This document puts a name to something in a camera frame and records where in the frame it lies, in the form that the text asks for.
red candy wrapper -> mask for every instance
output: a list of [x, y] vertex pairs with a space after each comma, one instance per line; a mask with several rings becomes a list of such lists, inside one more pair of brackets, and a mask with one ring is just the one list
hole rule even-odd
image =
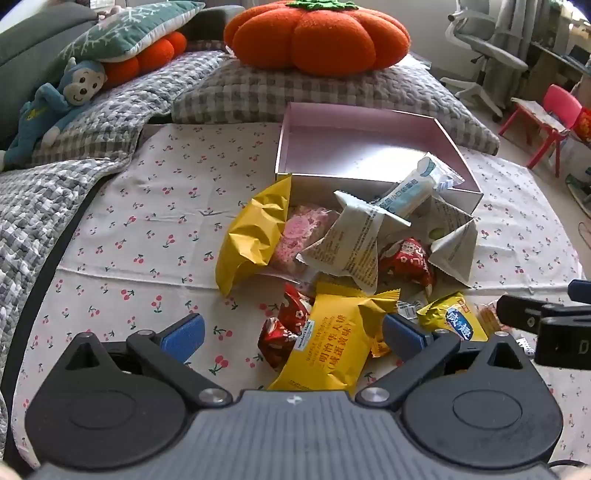
[[435, 275], [427, 251], [413, 237], [388, 245], [379, 256], [378, 268], [392, 275], [403, 275], [425, 288], [427, 296], [433, 292]]
[[312, 310], [312, 301], [291, 283], [285, 284], [284, 298], [277, 317], [265, 321], [258, 348], [274, 369], [281, 369], [290, 356], [301, 329]]

pink box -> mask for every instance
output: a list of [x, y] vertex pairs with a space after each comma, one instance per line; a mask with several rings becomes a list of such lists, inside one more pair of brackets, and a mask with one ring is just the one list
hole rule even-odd
[[426, 152], [464, 178], [441, 196], [471, 214], [483, 194], [452, 139], [429, 116], [292, 102], [283, 117], [275, 174], [293, 175], [292, 205], [333, 205], [335, 190], [370, 201], [403, 181]]

red chair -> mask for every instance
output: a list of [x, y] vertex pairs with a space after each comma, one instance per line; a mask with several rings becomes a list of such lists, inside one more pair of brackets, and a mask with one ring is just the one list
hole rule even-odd
[[[553, 142], [556, 143], [556, 176], [560, 174], [560, 142], [569, 136], [569, 131], [574, 127], [574, 124], [581, 113], [581, 104], [569, 92], [560, 88], [558, 85], [550, 85], [548, 91], [544, 95], [543, 107], [536, 102], [526, 102], [520, 99], [513, 99], [517, 107], [515, 112], [503, 124], [499, 135], [502, 136], [513, 120], [519, 113], [525, 114], [531, 118], [541, 129], [548, 132], [548, 138], [544, 141], [542, 146], [535, 153], [527, 168], [534, 168], [540, 161], [544, 153], [550, 148]], [[549, 114], [553, 113], [558, 121], [562, 124], [564, 129], [559, 130], [559, 125]], [[531, 138], [529, 130], [525, 130], [527, 144], [531, 145]]]

white bedsheet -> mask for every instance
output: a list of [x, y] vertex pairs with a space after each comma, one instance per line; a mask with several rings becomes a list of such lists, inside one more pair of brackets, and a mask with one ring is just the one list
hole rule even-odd
[[[225, 299], [213, 272], [226, 227], [255, 192], [274, 181], [279, 132], [278, 124], [167, 125], [138, 150], [126, 172], [103, 187], [57, 269], [22, 363], [11, 424], [29, 463], [37, 461], [24, 430], [27, 406], [80, 331], [124, 340], [135, 329], [159, 331], [197, 311], [207, 333], [191, 368], [234, 394], [275, 378], [256, 342], [264, 319], [281, 302], [282, 281], [257, 276]], [[580, 278], [582, 269], [530, 172], [463, 153], [485, 192], [475, 212], [475, 289], [467, 296], [493, 300], [516, 292], [565, 301], [568, 282]], [[369, 362], [359, 385], [396, 361], [391, 355]], [[591, 398], [591, 373], [539, 370], [565, 416], [554, 456], [590, 462], [583, 399]]]

office chair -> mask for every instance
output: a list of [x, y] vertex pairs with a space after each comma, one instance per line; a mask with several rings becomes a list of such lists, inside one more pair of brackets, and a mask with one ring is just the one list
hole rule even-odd
[[480, 97], [495, 113], [493, 119], [499, 121], [503, 113], [482, 87], [486, 74], [486, 64], [489, 59], [493, 58], [508, 67], [523, 72], [527, 70], [527, 63], [489, 43], [488, 40], [494, 34], [516, 36], [507, 30], [495, 28], [496, 20], [489, 15], [489, 0], [456, 0], [456, 6], [457, 11], [448, 16], [451, 23], [445, 32], [446, 39], [454, 45], [481, 54], [484, 56], [485, 61], [480, 67], [478, 79], [475, 82], [464, 82], [446, 77], [442, 78], [441, 82], [445, 86], [461, 88], [456, 93], [456, 97], [459, 99], [468, 99], [472, 96]]

